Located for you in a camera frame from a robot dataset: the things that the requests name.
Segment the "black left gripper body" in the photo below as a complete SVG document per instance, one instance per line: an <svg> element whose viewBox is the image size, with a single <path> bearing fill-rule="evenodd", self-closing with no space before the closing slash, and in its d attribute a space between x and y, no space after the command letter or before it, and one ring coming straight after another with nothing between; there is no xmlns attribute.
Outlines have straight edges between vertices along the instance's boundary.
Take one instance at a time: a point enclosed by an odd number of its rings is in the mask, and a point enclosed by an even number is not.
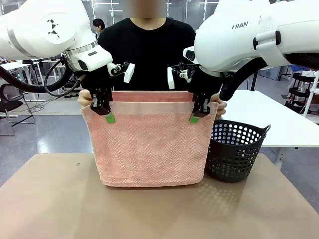
<svg viewBox="0 0 319 239"><path fill-rule="evenodd" d="M112 65L109 69L108 66L101 67L94 71L81 72L81 96L91 96L97 88L113 88L124 77L124 65Z"/></svg>

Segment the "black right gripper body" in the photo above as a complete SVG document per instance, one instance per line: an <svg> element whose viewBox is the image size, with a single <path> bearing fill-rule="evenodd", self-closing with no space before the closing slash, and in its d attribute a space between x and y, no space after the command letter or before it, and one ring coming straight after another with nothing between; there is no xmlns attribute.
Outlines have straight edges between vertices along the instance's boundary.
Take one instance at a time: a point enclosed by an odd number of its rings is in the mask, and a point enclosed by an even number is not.
<svg viewBox="0 0 319 239"><path fill-rule="evenodd" d="M191 76L190 92L194 94L203 93L206 97L211 98L217 94L222 86L222 77L209 75L201 69L195 69Z"/></svg>

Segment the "person's left hand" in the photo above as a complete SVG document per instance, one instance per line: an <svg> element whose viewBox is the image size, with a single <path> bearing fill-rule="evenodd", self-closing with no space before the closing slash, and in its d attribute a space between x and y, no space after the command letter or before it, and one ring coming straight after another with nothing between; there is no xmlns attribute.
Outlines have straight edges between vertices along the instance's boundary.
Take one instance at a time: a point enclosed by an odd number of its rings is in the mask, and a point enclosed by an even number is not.
<svg viewBox="0 0 319 239"><path fill-rule="evenodd" d="M214 94L211 97L211 101L215 102L215 103L218 103L218 108L217 108L217 113L216 113L216 118L215 119L219 120L226 113L227 103L220 99L219 93L218 94Z"/></svg>

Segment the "person's right hand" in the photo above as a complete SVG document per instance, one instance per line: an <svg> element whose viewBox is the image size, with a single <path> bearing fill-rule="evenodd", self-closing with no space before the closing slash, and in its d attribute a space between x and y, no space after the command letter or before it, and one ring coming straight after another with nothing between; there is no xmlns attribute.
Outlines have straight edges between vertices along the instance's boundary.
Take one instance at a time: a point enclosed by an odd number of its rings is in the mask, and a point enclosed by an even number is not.
<svg viewBox="0 0 319 239"><path fill-rule="evenodd" d="M79 92L77 102L79 103L80 108L90 106L93 103L93 101L94 100L88 90L83 89Z"/></svg>

